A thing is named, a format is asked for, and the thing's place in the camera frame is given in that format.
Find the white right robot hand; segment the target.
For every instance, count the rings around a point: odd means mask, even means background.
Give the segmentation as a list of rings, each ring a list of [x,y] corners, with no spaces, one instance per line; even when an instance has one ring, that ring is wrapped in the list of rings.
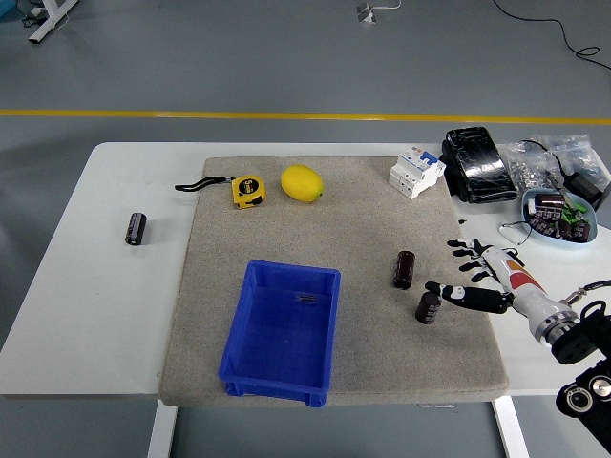
[[[543,287],[525,269],[517,256],[477,239],[450,240],[456,257],[471,260],[459,267],[462,272],[478,270],[472,282],[492,278],[501,286],[499,291],[474,286],[452,286],[428,281],[427,291],[451,304],[480,312],[503,314],[512,307],[528,320],[531,334],[543,342],[552,328],[569,323],[577,314],[568,306],[549,298]]]

